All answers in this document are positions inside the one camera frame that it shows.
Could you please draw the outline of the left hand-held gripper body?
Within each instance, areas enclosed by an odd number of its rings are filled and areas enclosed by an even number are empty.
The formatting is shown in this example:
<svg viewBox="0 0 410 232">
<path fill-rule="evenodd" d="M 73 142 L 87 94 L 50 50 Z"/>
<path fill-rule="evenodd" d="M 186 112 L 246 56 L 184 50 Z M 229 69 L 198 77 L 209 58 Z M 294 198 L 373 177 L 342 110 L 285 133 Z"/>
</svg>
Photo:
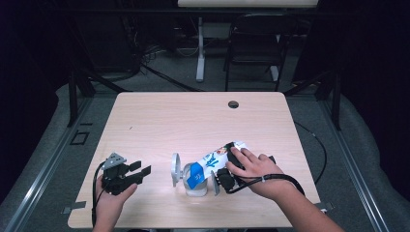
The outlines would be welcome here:
<svg viewBox="0 0 410 232">
<path fill-rule="evenodd" d="M 103 163 L 102 187 L 106 192 L 118 195 L 133 184 L 132 178 L 126 176 L 130 171 L 126 161 L 117 153 L 112 153 Z"/>
</svg>

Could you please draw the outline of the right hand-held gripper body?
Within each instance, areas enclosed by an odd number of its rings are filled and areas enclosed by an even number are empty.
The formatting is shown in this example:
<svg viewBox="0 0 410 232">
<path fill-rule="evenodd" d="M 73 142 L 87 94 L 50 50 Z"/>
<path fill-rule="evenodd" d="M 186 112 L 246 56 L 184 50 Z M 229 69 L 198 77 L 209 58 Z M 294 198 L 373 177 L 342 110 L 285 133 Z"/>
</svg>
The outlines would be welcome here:
<svg viewBox="0 0 410 232">
<path fill-rule="evenodd" d="M 215 195 L 220 193 L 220 189 L 224 189 L 227 194 L 232 193 L 236 181 L 226 168 L 219 169 L 216 172 L 212 171 L 211 177 Z"/>
</svg>

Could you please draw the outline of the white and blue pouch bag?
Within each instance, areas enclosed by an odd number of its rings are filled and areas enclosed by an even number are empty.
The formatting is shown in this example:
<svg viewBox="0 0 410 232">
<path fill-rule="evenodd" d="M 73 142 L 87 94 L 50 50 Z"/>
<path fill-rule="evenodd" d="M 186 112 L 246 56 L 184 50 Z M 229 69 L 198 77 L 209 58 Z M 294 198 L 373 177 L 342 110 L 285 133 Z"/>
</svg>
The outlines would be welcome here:
<svg viewBox="0 0 410 232">
<path fill-rule="evenodd" d="M 228 150 L 234 147 L 238 150 L 246 148 L 247 145 L 243 141 L 233 141 L 223 145 L 217 150 L 205 155 L 201 160 L 195 162 L 190 167 L 190 177 L 188 178 L 188 183 L 192 189 L 196 185 L 202 183 L 207 178 L 211 176 L 211 172 L 218 171 L 225 167 L 226 163 L 229 161 L 227 158 Z"/>
</svg>

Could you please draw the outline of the clear jar with grey lid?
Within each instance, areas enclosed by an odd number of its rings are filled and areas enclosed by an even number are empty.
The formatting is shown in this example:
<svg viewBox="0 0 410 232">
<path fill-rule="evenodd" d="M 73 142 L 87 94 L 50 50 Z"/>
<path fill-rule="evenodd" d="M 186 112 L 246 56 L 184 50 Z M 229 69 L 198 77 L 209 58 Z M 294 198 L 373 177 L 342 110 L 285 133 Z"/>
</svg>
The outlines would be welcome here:
<svg viewBox="0 0 410 232">
<path fill-rule="evenodd" d="M 178 153 L 174 153 L 171 159 L 171 178 L 172 185 L 176 187 L 179 182 L 184 184 L 186 195 L 189 197 L 202 197 L 208 192 L 208 183 L 203 181 L 202 183 L 191 188 L 188 183 L 188 178 L 190 177 L 190 167 L 192 162 L 182 166 L 180 161 L 180 156 Z"/>
</svg>

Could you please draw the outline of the person's left hand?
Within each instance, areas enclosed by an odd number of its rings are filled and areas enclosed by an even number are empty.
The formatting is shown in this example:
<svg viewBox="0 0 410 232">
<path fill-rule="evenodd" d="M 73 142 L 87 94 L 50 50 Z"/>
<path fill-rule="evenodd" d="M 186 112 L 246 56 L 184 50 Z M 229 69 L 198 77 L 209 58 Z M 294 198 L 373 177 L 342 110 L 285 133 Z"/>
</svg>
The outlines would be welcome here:
<svg viewBox="0 0 410 232">
<path fill-rule="evenodd" d="M 137 184 L 132 184 L 118 195 L 107 193 L 103 189 L 102 176 L 96 182 L 96 197 L 98 199 L 96 209 L 96 223 L 112 223 L 116 225 L 125 202 L 135 193 Z"/>
</svg>

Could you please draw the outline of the grey tape strip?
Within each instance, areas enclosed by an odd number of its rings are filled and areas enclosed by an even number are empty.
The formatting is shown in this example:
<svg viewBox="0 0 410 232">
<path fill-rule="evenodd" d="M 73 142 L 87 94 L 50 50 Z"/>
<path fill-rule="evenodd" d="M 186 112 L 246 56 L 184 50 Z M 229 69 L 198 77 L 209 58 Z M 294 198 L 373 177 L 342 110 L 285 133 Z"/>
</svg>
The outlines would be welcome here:
<svg viewBox="0 0 410 232">
<path fill-rule="evenodd" d="M 330 202 L 325 203 L 325 202 L 319 202 L 316 204 L 316 207 L 324 214 L 327 214 L 328 212 L 330 212 L 333 208 L 334 205 Z"/>
<path fill-rule="evenodd" d="M 72 210 L 82 209 L 86 206 L 86 201 L 74 202 L 71 206 L 66 206 L 63 208 L 61 214 L 68 215 Z"/>
</svg>

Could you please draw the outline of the black metal stand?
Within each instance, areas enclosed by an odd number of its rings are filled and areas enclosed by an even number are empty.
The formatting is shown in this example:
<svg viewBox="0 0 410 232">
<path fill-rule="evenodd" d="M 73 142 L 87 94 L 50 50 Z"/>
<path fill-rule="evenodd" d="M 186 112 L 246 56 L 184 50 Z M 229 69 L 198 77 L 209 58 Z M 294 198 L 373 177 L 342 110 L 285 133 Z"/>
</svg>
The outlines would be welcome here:
<svg viewBox="0 0 410 232">
<path fill-rule="evenodd" d="M 77 91 L 80 91 L 86 98 L 92 98 L 96 93 L 90 76 L 85 70 L 72 71 L 69 76 L 70 121 L 68 127 L 74 124 L 78 116 Z"/>
<path fill-rule="evenodd" d="M 315 93 L 315 97 L 324 101 L 331 99 L 331 120 L 336 127 L 340 130 L 339 124 L 339 112 L 340 112 L 340 89 L 341 89 L 341 79 L 336 71 L 328 71 L 321 75 L 319 78 L 320 84 Z"/>
</svg>

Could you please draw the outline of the white desk leg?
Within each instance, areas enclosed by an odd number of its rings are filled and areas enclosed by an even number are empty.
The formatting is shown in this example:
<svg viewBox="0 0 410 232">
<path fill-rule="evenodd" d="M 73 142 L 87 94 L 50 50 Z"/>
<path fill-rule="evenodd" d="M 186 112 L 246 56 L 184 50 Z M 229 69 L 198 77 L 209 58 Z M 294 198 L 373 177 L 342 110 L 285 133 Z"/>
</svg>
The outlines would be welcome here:
<svg viewBox="0 0 410 232">
<path fill-rule="evenodd" d="M 196 81 L 204 81 L 205 71 L 205 56 L 204 56 L 204 37 L 203 37 L 203 22 L 202 18 L 198 19 L 198 59 L 196 69 Z"/>
</svg>

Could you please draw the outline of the black folding chair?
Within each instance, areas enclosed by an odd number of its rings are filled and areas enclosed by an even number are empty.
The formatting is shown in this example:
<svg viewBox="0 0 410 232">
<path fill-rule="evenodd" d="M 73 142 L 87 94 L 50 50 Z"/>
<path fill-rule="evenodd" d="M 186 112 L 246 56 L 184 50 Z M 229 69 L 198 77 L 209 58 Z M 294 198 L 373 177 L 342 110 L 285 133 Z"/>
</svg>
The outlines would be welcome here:
<svg viewBox="0 0 410 232">
<path fill-rule="evenodd" d="M 278 90 L 290 40 L 296 35 L 298 20 L 287 14 L 242 14 L 230 25 L 224 61 L 224 90 L 230 82 L 232 65 L 278 68 L 274 80 Z"/>
</svg>

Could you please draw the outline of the black floor socket frame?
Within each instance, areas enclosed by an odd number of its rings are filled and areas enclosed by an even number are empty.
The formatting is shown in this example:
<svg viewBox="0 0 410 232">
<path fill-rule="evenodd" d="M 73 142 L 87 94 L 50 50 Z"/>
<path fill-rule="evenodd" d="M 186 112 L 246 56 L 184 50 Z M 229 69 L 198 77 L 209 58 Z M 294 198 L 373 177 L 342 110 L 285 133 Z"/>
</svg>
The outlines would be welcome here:
<svg viewBox="0 0 410 232">
<path fill-rule="evenodd" d="M 70 142 L 71 145 L 84 145 L 88 139 L 88 131 L 79 131 L 77 130 Z"/>
</svg>

